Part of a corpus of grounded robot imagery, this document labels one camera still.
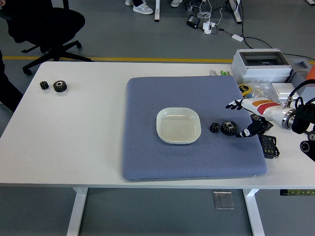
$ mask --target chair wheel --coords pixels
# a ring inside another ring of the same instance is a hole
[[[30,69],[26,69],[26,70],[23,70],[24,74],[26,75],[32,75],[32,71]]]

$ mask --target yellow floor line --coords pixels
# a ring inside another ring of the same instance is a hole
[[[39,57],[3,56],[4,60],[35,60]],[[232,59],[186,59],[186,58],[91,58],[94,61],[132,61],[132,62],[194,62],[194,63],[232,63]]]

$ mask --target yellow object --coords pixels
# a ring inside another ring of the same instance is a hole
[[[238,88],[242,92],[243,97],[245,97],[247,94],[249,94],[252,91],[252,88],[245,84],[239,85]]]

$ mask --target robotic arm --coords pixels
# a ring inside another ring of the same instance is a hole
[[[291,129],[296,110],[293,108],[283,108],[279,103],[264,97],[248,98],[230,102],[226,108],[234,110],[244,109],[261,116],[256,122],[253,122],[244,131],[237,134],[236,137],[251,137],[259,133],[266,125],[267,121],[274,120],[278,126],[283,129]]]
[[[284,107],[263,97],[239,99],[230,102],[226,108],[232,110],[244,108],[259,117],[245,130],[236,134],[236,137],[254,136],[265,129],[268,121],[273,120],[283,129],[292,129],[297,134],[308,133],[308,141],[303,141],[300,148],[308,157],[315,161],[315,125],[311,132],[307,132],[310,124],[315,124],[315,104],[312,103],[315,101],[315,98],[304,104],[303,99],[299,97],[298,100],[301,100],[301,104],[297,106],[297,100],[295,108],[290,107],[292,96],[295,92],[302,86],[310,83],[315,83],[315,80],[307,80],[294,89]]]

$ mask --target black pants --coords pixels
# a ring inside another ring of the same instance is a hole
[[[132,1],[133,1],[133,5],[134,6],[139,6],[139,5],[141,5],[143,3],[142,0],[132,0]]]
[[[22,97],[22,93],[10,83],[8,77],[4,73],[4,64],[0,50],[0,102],[14,112]]]

